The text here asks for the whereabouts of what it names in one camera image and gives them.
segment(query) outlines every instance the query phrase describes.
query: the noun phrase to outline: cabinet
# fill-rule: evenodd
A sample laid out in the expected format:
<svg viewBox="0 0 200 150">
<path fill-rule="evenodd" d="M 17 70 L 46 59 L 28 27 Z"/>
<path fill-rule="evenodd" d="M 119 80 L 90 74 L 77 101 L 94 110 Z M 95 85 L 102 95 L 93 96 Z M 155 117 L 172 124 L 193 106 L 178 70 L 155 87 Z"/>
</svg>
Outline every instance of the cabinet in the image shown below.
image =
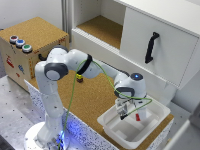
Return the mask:
<svg viewBox="0 0 200 150">
<path fill-rule="evenodd" d="M 153 75 L 178 89 L 200 70 L 199 6 L 173 0 L 73 0 L 72 6 L 73 48 L 127 72 L 147 72 L 147 80 Z M 160 36 L 154 40 L 153 60 L 146 64 L 154 32 Z"/>
</svg>

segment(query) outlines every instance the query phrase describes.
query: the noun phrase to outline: white cabinet door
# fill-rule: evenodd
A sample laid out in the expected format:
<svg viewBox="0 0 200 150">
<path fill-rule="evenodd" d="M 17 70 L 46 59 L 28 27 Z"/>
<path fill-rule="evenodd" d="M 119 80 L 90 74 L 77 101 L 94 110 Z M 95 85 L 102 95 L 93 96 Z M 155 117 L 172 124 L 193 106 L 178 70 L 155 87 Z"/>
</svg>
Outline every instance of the white cabinet door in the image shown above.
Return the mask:
<svg viewBox="0 0 200 150">
<path fill-rule="evenodd" d="M 145 56 L 153 32 L 160 37 L 154 41 L 153 61 L 146 64 Z M 178 86 L 197 41 L 198 38 L 191 34 L 127 8 L 120 54 Z"/>
</svg>

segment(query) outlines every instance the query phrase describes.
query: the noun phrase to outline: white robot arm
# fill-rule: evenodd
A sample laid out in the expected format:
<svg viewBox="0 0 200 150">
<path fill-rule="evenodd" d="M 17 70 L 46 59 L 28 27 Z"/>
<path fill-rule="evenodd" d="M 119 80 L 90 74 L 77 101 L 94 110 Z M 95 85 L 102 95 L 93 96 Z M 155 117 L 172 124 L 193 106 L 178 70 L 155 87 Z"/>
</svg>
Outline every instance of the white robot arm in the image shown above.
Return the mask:
<svg viewBox="0 0 200 150">
<path fill-rule="evenodd" d="M 87 61 L 80 66 L 78 71 L 84 77 L 90 79 L 96 77 L 99 73 L 103 73 L 102 69 L 94 63 L 96 62 L 108 76 L 113 78 L 117 91 L 130 97 L 144 98 L 146 96 L 145 80 L 141 74 L 134 73 L 129 76 L 128 73 L 92 59 L 90 55 L 79 50 L 73 49 L 68 52 L 64 46 L 55 46 L 49 53 L 47 60 L 39 62 L 35 67 L 36 80 L 39 90 L 43 94 L 42 101 L 46 110 L 45 124 L 36 137 L 37 144 L 40 147 L 47 147 L 48 143 L 63 130 L 61 119 L 63 105 L 57 91 L 57 81 L 67 75 L 68 70 L 76 71 L 79 64 L 84 60 Z M 116 109 L 123 119 L 127 116 L 126 102 L 134 103 L 134 100 L 130 100 L 117 91 L 114 91 L 118 97 L 115 101 Z"/>
</svg>

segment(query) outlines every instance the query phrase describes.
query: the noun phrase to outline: white plastic tray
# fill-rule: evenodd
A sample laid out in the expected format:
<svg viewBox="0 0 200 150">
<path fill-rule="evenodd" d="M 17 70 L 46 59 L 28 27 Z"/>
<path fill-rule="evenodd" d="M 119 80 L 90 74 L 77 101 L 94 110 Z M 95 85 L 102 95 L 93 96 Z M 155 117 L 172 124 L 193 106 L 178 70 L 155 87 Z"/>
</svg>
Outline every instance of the white plastic tray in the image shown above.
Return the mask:
<svg viewBox="0 0 200 150">
<path fill-rule="evenodd" d="M 128 105 L 129 111 L 134 109 L 134 105 Z M 106 134 L 122 147 L 135 149 L 169 115 L 170 109 L 153 100 L 147 105 L 147 119 L 136 121 L 136 113 L 121 120 L 113 106 L 98 118 L 98 122 L 104 127 Z"/>
</svg>

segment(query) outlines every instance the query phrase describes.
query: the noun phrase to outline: wooden box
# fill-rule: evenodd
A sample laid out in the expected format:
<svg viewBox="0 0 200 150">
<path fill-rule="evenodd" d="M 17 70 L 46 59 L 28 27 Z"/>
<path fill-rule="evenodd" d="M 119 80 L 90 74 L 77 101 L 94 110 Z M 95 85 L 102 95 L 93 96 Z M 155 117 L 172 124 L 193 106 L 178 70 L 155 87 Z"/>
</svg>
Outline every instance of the wooden box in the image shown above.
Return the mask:
<svg viewBox="0 0 200 150">
<path fill-rule="evenodd" d="M 26 54 L 10 44 L 12 35 L 25 40 L 33 51 Z M 49 51 L 58 44 L 69 48 L 69 35 L 39 17 L 0 31 L 0 50 L 7 75 L 28 91 L 24 79 L 28 81 L 34 78 L 34 67 L 40 61 L 38 55 L 47 57 Z"/>
</svg>

